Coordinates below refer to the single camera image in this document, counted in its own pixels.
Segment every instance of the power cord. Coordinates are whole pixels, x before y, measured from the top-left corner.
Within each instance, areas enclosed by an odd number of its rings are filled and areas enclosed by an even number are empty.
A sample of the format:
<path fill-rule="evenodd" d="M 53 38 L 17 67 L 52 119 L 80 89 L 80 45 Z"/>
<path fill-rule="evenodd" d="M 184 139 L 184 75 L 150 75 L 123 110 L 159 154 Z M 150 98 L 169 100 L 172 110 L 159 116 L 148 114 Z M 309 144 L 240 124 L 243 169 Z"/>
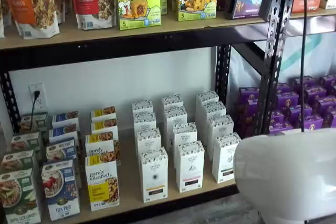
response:
<path fill-rule="evenodd" d="M 30 117 L 30 127 L 29 127 L 29 131 L 32 131 L 34 108 L 35 108 L 36 100 L 37 100 L 37 98 L 38 98 L 39 96 L 40 96 L 40 91 L 39 91 L 39 90 L 34 91 L 34 101 L 33 101 L 33 108 L 32 108 L 32 116 Z"/>
<path fill-rule="evenodd" d="M 301 83 L 301 132 L 305 131 L 305 117 L 304 117 L 304 105 L 305 105 L 305 98 L 303 96 L 304 87 L 303 87 L 303 71 L 305 66 L 305 44 L 306 44 L 306 33 L 307 33 L 307 0 L 303 0 L 304 2 L 304 17 L 303 17 L 303 33 L 302 33 L 302 49 L 301 49 L 301 71 L 300 71 L 300 83 Z"/>

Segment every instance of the electrical outlet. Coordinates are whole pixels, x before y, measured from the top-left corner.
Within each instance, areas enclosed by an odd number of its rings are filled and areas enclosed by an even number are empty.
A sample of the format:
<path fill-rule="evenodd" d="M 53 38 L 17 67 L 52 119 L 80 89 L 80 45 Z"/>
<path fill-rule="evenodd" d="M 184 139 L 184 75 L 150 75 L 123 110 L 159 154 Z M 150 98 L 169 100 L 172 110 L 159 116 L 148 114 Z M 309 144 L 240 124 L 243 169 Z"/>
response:
<path fill-rule="evenodd" d="M 44 92 L 43 83 L 31 84 L 28 87 L 29 87 L 30 98 L 32 102 L 34 102 L 34 92 L 37 90 L 40 91 L 40 95 L 35 102 L 34 111 L 35 112 L 47 111 L 47 100 L 46 100 L 46 94 Z"/>

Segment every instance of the yellow label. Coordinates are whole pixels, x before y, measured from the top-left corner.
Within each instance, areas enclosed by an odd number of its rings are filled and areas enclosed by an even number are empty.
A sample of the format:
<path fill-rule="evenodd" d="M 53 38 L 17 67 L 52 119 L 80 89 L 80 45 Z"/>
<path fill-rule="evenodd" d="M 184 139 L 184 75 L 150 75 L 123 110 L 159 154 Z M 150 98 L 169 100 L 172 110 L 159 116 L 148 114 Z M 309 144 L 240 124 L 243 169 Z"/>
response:
<path fill-rule="evenodd" d="M 108 200 L 109 195 L 109 184 L 105 181 L 100 185 L 88 186 L 90 202 Z"/>

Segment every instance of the white wall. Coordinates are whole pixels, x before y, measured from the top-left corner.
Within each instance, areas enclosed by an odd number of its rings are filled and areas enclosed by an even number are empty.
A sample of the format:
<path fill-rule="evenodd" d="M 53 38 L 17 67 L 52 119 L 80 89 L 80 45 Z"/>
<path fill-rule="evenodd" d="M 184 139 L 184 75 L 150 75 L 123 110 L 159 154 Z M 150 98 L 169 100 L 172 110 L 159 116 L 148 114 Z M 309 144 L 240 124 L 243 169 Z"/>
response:
<path fill-rule="evenodd" d="M 31 111 L 28 85 L 42 82 L 49 114 L 79 110 L 81 131 L 88 134 L 93 109 L 114 104 L 119 129 L 129 129 L 131 102 L 153 99 L 158 111 L 159 98 L 169 94 L 180 93 L 188 115 L 194 116 L 195 96 L 212 87 L 213 64 L 211 48 L 202 48 L 20 70 L 10 75 L 20 114 Z"/>

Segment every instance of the black cable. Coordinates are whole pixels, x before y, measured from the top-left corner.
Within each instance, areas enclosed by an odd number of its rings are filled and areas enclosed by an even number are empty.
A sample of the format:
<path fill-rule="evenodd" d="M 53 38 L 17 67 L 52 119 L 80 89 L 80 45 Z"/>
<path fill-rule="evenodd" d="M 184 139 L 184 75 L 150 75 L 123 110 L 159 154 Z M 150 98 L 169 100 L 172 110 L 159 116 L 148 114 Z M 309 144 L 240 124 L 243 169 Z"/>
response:
<path fill-rule="evenodd" d="M 302 49 L 301 49 L 301 72 L 300 72 L 300 83 L 301 83 L 301 131 L 304 132 L 305 131 L 305 117 L 304 117 L 304 106 L 305 106 L 305 98 L 303 96 L 303 71 L 304 71 L 304 67 L 305 67 L 305 44 L 306 44 L 306 33 L 307 33 L 307 0 L 303 0 L 304 2 L 304 17 L 303 17 L 303 33 L 302 33 Z"/>

